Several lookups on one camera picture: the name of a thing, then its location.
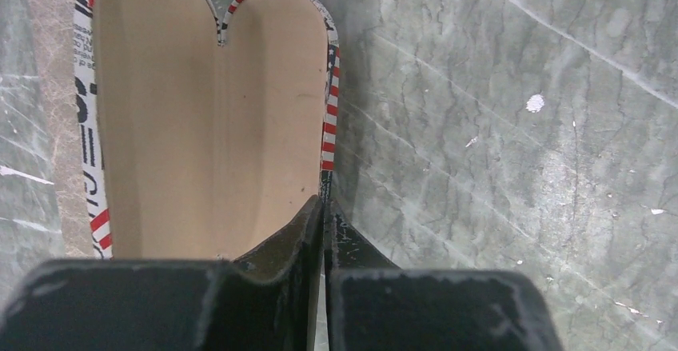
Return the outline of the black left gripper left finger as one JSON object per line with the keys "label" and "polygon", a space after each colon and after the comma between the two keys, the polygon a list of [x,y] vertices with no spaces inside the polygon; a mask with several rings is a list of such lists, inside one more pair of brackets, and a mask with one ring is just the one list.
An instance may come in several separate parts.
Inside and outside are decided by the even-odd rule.
{"label": "black left gripper left finger", "polygon": [[47,261],[1,315],[4,350],[307,350],[323,204],[232,260]]}

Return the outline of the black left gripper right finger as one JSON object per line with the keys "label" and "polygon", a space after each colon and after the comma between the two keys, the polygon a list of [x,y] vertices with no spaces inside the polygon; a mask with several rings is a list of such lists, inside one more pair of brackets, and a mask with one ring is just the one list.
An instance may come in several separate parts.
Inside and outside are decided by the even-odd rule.
{"label": "black left gripper right finger", "polygon": [[541,293],[505,270],[402,269],[325,207],[332,350],[559,350]]}

